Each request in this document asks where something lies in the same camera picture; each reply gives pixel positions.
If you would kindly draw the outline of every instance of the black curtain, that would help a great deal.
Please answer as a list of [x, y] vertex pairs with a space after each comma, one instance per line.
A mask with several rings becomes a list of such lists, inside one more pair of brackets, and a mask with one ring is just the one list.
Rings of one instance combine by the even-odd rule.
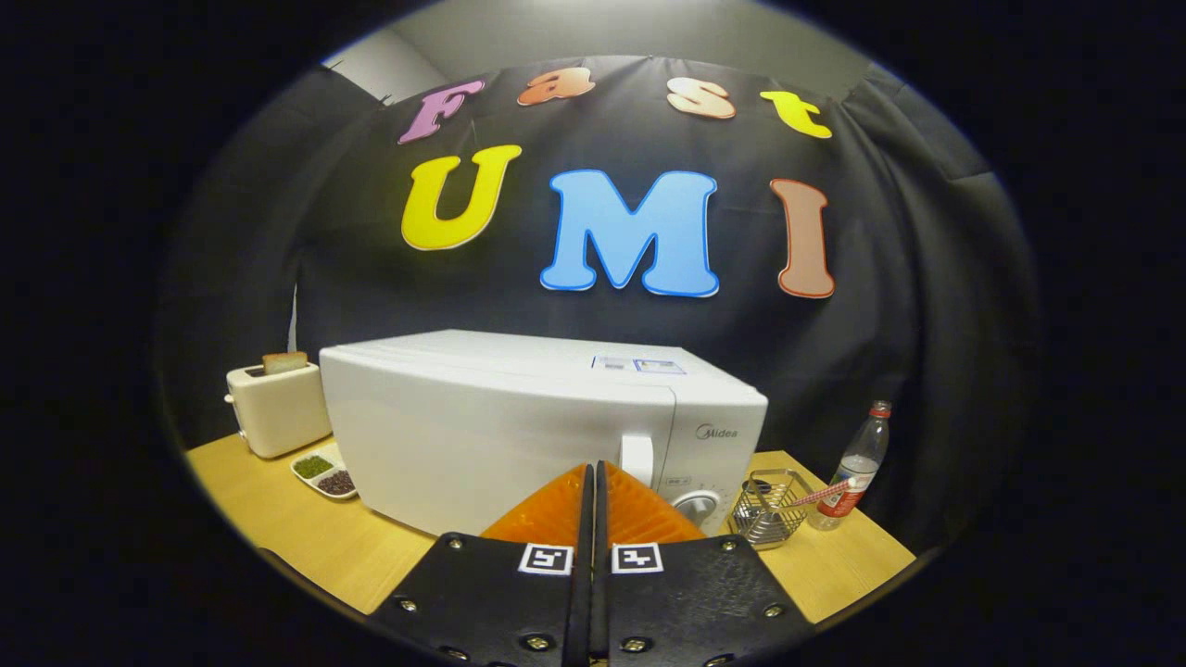
[[238, 430], [227, 371], [287, 349], [295, 234], [350, 123], [381, 104], [318, 68], [246, 123], [172, 230], [155, 322], [158, 382], [186, 447]]
[[[595, 88], [516, 102], [525, 82], [566, 66], [588, 68]], [[672, 108], [667, 81], [677, 76], [723, 87], [735, 117]], [[948, 120], [878, 66], [844, 100], [729, 68], [632, 56], [466, 81], [477, 78], [484, 89], [440, 131], [402, 146], [422, 96], [383, 108], [325, 71], [235, 139], [180, 225], [161, 301], [162, 387], [187, 446], [236, 430], [222, 402], [224, 375], [285, 349], [295, 284], [296, 341], [314, 361], [327, 345], [447, 328], [682, 347], [770, 399], [759, 449], [784, 449], [824, 477], [869, 402], [892, 400], [888, 458], [861, 508], [914, 552], [954, 536], [1020, 439], [1040, 323], [1009, 199]], [[831, 138], [790, 128], [759, 96], [766, 90], [818, 107]], [[296, 120], [289, 109], [301, 104], [320, 115]], [[288, 141], [269, 144], [276, 136]], [[438, 208], [453, 217], [468, 203], [470, 158], [504, 144], [523, 154], [508, 167], [485, 231], [452, 250], [409, 247], [400, 221], [412, 170], [461, 158]], [[543, 288], [560, 215], [548, 182], [578, 169], [606, 172], [631, 208], [663, 172], [716, 179], [708, 246], [720, 291], [706, 299], [648, 292], [640, 274], [653, 247], [621, 290], [592, 248], [592, 288]], [[788, 250], [773, 178], [828, 198], [829, 298], [778, 287]]]

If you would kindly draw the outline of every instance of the plastic bottle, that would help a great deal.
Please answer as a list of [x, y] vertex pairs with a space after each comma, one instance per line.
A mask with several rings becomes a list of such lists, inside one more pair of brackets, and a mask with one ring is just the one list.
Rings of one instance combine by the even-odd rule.
[[808, 515], [808, 523], [818, 531], [831, 531], [840, 526], [856, 502], [865, 495], [873, 476], [886, 456], [890, 443], [890, 401], [873, 401], [869, 418], [856, 432], [853, 442], [840, 458], [840, 466], [829, 484], [836, 484], [849, 477], [856, 478], [856, 487], [850, 491], [828, 496], [816, 506], [818, 512]]

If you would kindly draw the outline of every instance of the bottle label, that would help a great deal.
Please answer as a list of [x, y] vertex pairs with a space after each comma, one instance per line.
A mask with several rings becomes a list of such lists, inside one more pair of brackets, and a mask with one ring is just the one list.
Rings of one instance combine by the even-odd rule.
[[869, 484], [873, 482], [874, 475], [876, 475], [875, 471], [860, 474], [860, 472], [852, 472], [847, 470], [843, 465], [840, 466], [840, 469], [836, 470], [836, 474], [833, 475], [831, 482], [829, 482], [828, 485], [830, 487], [831, 484], [839, 484], [840, 482], [843, 482], [849, 477], [856, 479], [856, 485], [853, 487], [853, 490], [850, 491], [835, 494], [820, 501], [818, 504], [820, 514], [837, 519], [841, 516], [848, 516], [848, 513], [853, 512], [853, 508], [856, 507], [857, 501], [860, 501], [861, 496], [865, 495], [865, 490], [869, 488]]

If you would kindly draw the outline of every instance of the red bottle cap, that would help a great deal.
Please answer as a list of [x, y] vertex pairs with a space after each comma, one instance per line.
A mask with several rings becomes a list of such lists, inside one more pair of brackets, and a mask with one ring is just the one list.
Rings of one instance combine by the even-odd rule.
[[873, 401], [873, 407], [869, 409], [869, 414], [882, 419], [890, 417], [890, 401]]

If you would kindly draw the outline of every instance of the yellow letter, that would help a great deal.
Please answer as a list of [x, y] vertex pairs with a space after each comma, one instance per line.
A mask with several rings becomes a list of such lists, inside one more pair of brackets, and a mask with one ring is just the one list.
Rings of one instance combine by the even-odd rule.
[[453, 220], [436, 217], [436, 203], [448, 172], [461, 164], [457, 155], [421, 163], [412, 170], [412, 192], [403, 207], [403, 240], [417, 250], [445, 250], [473, 240], [490, 224], [503, 189], [506, 165], [523, 152], [508, 145], [493, 146], [473, 154], [478, 176], [473, 182], [470, 205]]
[[820, 107], [809, 104], [808, 102], [799, 100], [798, 95], [785, 90], [767, 90], [761, 93], [761, 97], [773, 102], [774, 110], [778, 112], [778, 117], [783, 119], [783, 122], [792, 128], [809, 136], [818, 136], [820, 139], [831, 136], [830, 129], [822, 125], [816, 125], [815, 121], [811, 120], [811, 116], [808, 115], [808, 112], [818, 114]]
[[783, 201], [786, 214], [786, 268], [778, 286], [788, 294], [823, 299], [836, 291], [824, 259], [823, 216], [828, 197], [806, 183], [776, 178], [770, 189]]
[[731, 119], [738, 110], [725, 97], [729, 94], [710, 81], [678, 76], [668, 81], [668, 102], [687, 114], [714, 119]]
[[595, 83], [589, 83], [593, 72], [588, 68], [565, 68], [562, 70], [541, 74], [527, 83], [527, 90], [519, 94], [519, 104], [530, 107], [555, 97], [575, 97], [593, 90]]

